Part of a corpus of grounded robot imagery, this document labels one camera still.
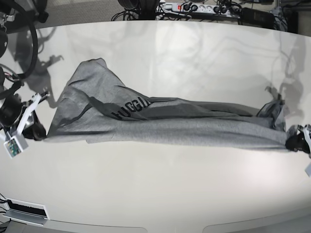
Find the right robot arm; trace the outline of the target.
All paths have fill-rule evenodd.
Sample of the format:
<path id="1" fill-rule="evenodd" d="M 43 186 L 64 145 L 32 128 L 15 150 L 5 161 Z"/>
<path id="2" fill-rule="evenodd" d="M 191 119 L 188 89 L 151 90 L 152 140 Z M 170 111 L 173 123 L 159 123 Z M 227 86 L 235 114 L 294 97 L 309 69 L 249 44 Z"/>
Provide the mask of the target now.
<path id="1" fill-rule="evenodd" d="M 34 99 L 23 100 L 17 91 L 25 84 L 41 102 L 51 96 L 46 86 L 44 63 L 38 55 L 47 38 L 38 37 L 35 28 L 49 16 L 45 0 L 2 0 L 0 2 L 0 128 L 10 140 L 21 136 L 35 141 L 47 137 L 35 111 L 26 113 Z"/>

